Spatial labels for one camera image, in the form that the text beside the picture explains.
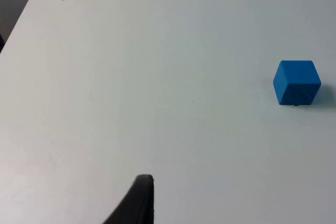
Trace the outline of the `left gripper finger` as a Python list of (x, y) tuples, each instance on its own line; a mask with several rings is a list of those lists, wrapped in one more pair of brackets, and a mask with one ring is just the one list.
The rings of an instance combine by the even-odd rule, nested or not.
[(128, 192), (104, 221), (105, 224), (153, 224), (154, 178), (150, 174), (138, 175)]

